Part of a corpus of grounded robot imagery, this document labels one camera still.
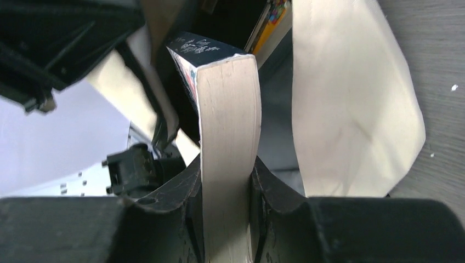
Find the cream canvas backpack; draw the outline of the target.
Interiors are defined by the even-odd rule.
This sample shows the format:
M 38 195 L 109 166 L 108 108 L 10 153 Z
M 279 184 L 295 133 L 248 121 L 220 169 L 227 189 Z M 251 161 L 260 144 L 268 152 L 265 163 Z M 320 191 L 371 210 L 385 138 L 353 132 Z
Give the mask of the cream canvas backpack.
M 297 164 L 305 195 L 383 197 L 425 128 L 409 67 L 377 1 L 293 1 L 292 46 L 259 65 L 258 154 Z

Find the black moon sixpence book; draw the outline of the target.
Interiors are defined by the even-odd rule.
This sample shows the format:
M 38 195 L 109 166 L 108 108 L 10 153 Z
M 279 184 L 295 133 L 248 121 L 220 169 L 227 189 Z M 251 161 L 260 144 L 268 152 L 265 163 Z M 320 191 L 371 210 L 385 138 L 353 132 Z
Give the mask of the black moon sixpence book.
M 244 49 L 267 4 L 265 0 L 197 1 L 190 31 Z

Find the orange treehouse book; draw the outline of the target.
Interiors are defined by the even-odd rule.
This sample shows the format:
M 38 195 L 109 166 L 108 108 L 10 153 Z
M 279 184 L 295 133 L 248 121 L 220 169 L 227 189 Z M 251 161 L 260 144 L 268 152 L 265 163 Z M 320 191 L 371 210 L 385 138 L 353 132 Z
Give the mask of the orange treehouse book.
M 256 57 L 261 68 L 292 27 L 291 1 L 266 1 L 245 51 Z

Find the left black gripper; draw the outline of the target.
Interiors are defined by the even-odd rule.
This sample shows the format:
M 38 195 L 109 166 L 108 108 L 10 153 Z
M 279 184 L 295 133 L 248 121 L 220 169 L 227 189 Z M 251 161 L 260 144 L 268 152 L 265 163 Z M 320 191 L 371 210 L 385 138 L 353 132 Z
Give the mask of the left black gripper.
M 145 23 L 139 1 L 1 1 L 1 97 L 55 110 L 54 91 L 81 81 Z

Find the floral cover small book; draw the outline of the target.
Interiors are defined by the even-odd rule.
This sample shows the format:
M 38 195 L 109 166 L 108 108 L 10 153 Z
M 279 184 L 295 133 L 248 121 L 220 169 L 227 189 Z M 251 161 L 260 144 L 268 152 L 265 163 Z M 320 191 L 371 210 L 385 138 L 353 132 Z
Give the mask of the floral cover small book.
M 254 55 L 190 32 L 166 45 L 199 117 L 207 262 L 251 262 L 249 184 L 262 106 Z

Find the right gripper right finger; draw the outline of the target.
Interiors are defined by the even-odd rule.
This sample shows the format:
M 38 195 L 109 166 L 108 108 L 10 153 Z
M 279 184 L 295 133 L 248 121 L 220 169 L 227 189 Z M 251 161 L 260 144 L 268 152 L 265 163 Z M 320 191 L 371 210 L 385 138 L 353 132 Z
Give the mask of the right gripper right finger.
M 308 200 L 256 158 L 251 174 L 250 224 L 254 262 L 323 262 Z

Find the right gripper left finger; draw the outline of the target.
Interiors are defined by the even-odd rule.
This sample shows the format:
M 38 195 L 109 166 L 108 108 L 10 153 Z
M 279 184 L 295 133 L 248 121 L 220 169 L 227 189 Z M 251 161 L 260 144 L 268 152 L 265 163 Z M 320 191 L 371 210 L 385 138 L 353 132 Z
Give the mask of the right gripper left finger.
M 200 157 L 136 202 L 125 200 L 120 262 L 203 262 Z

